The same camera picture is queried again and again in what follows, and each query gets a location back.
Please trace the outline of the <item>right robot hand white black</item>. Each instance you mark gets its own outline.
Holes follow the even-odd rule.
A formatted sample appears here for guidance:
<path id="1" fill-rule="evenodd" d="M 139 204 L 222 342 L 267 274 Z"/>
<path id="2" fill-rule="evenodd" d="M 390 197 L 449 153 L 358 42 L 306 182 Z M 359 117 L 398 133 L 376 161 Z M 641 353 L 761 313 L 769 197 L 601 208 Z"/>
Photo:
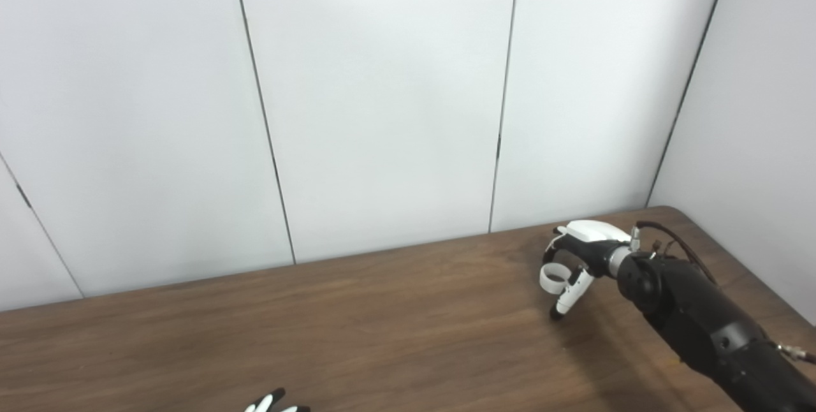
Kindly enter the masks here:
<path id="1" fill-rule="evenodd" d="M 554 229 L 555 237 L 543 253 L 539 286 L 558 296 L 549 316 L 560 321 L 587 292 L 596 279 L 615 279 L 623 259 L 634 253 L 632 235 L 605 221 L 574 220 Z M 566 251 L 582 261 L 570 269 L 555 261 L 557 253 Z"/>

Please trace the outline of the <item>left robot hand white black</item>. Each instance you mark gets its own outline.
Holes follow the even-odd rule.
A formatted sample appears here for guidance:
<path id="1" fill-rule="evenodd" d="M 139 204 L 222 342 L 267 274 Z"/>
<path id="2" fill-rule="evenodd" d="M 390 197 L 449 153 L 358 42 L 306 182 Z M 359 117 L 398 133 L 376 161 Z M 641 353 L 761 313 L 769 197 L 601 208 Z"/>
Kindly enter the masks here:
<path id="1" fill-rule="evenodd" d="M 279 408 L 280 403 L 286 396 L 285 388 L 276 388 L 266 395 L 263 395 L 256 401 L 248 404 L 243 411 L 245 412 L 267 412 L 267 411 L 285 411 L 285 412 L 307 412 L 311 411 L 309 406 L 303 404 L 294 404 L 286 408 Z"/>

